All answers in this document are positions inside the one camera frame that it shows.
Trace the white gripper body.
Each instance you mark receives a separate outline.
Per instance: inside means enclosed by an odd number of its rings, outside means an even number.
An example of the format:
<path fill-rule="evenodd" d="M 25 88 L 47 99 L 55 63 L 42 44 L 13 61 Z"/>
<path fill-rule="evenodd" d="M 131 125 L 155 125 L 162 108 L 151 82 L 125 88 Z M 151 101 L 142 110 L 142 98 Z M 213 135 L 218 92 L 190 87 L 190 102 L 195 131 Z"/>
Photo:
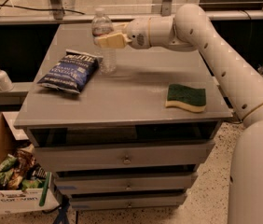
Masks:
<path fill-rule="evenodd" d="M 135 19 L 126 27 L 129 45 L 134 49 L 149 49 L 148 19 Z"/>

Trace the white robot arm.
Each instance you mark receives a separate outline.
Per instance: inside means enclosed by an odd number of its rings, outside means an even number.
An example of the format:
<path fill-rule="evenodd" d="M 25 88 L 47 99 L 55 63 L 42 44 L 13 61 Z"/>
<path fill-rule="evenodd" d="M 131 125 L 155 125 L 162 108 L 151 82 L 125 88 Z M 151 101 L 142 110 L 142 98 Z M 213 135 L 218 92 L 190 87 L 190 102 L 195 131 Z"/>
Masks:
<path fill-rule="evenodd" d="M 205 11 L 184 4 L 172 17 L 117 25 L 113 32 L 96 37 L 94 44 L 201 53 L 245 126 L 230 167 L 228 224 L 263 224 L 263 76 L 218 34 Z"/>

